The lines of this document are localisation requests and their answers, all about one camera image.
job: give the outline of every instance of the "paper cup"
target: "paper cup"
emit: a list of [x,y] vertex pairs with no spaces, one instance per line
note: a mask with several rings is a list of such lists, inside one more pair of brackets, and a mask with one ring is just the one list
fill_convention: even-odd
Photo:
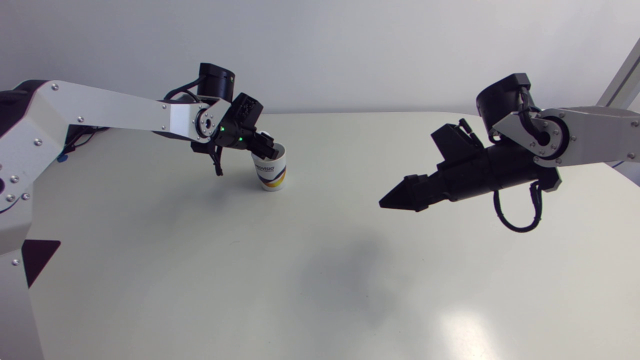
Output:
[[264,158],[263,160],[251,154],[260,185],[263,190],[268,192],[276,192],[282,189],[284,187],[284,176],[287,173],[285,147],[280,143],[274,143],[273,148],[278,151],[278,157],[275,159]]

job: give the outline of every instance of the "orange and blue stripe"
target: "orange and blue stripe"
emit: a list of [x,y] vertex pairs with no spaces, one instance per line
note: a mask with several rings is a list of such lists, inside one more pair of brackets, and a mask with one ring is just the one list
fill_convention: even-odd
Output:
[[270,188],[277,188],[280,184],[282,184],[282,181],[284,180],[284,175],[286,175],[286,173],[287,173],[287,167],[284,167],[284,169],[282,169],[282,171],[278,175],[276,175],[276,177],[273,178],[273,180],[265,179],[264,177],[260,176],[260,174],[258,174],[258,178],[266,186]]

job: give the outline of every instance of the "white table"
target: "white table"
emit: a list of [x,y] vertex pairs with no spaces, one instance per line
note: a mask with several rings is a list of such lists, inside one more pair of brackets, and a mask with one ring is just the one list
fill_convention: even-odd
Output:
[[[529,234],[491,195],[378,207],[460,116],[262,116],[276,193],[246,151],[218,178],[186,142],[96,136],[36,182],[29,237],[62,241],[31,289],[46,359],[640,358],[640,189],[607,166],[561,169]],[[528,186],[502,194],[528,224]]]

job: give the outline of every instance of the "cup logo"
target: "cup logo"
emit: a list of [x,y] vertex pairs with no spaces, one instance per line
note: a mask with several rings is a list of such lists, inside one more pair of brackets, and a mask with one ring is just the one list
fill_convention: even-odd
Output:
[[274,167],[262,167],[260,165],[256,165],[255,168],[258,169],[258,171],[272,172]]
[[286,173],[287,173],[287,167],[282,169],[282,171],[278,175],[276,175],[273,179],[266,179],[266,178],[260,176],[260,174],[258,174],[258,178],[266,186],[268,186],[270,188],[277,188],[280,184],[282,184],[282,181],[284,180],[284,175],[286,175]]

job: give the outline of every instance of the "white wall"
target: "white wall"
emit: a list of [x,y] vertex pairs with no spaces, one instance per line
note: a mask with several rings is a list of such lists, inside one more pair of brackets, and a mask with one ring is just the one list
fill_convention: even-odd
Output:
[[160,98],[206,61],[270,113],[475,113],[512,72],[541,107],[593,104],[638,13],[631,0],[3,0],[0,88],[64,79]]

